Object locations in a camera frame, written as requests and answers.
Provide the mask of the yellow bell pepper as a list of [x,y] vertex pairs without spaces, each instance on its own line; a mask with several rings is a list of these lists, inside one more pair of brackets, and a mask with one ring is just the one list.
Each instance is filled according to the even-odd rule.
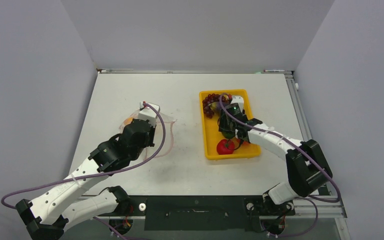
[[126,126],[126,125],[130,124],[130,123],[133,121],[134,118],[135,118],[134,116],[130,116],[130,117],[126,118],[126,119],[122,122],[122,125],[123,125],[123,126]]

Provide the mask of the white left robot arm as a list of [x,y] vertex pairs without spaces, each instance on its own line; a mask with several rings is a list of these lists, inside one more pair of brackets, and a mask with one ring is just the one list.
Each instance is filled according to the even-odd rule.
[[97,215],[128,211],[130,197],[121,186],[110,186],[94,197],[78,201],[90,188],[106,180],[154,146],[156,122],[133,119],[122,133],[100,143],[64,183],[15,208],[33,240],[58,240],[69,228]]

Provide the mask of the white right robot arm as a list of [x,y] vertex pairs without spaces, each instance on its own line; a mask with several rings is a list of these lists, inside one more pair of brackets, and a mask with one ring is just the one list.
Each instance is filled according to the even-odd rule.
[[332,181],[332,171],[319,143],[287,137],[262,121],[248,119],[238,103],[221,107],[220,131],[234,133],[241,142],[258,145],[285,161],[287,181],[280,182],[263,194],[263,209],[277,213],[283,203],[308,197]]

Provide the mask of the clear pink-dotted zip bag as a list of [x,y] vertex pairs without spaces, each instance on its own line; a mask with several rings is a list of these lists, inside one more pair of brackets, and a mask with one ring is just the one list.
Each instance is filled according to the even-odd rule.
[[174,134],[173,134],[173,126],[176,123],[176,119],[173,118],[170,115],[166,115],[163,112],[160,113],[163,123],[160,122],[158,117],[156,118],[156,130],[155,130],[155,135],[154,135],[154,147],[147,147],[139,157],[140,160],[144,161],[148,157],[150,157],[152,154],[155,153],[157,148],[161,145],[161,141],[163,139],[163,127],[162,125],[165,126],[165,141],[163,143],[163,146],[161,150],[158,152],[158,154],[155,155],[156,158],[162,158],[166,155],[168,155],[171,150],[173,149],[174,146]]

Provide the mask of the red tomato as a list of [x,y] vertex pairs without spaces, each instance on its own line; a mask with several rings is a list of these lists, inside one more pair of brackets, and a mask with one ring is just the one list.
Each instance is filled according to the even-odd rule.
[[219,155],[231,155],[235,149],[235,144],[230,139],[222,139],[216,145],[216,151]]

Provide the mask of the green orange mango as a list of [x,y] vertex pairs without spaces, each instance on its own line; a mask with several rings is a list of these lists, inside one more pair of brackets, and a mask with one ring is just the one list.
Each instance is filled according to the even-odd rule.
[[223,135],[225,139],[233,139],[236,137],[235,131],[234,130],[229,130],[229,129],[224,129],[220,128],[220,132]]

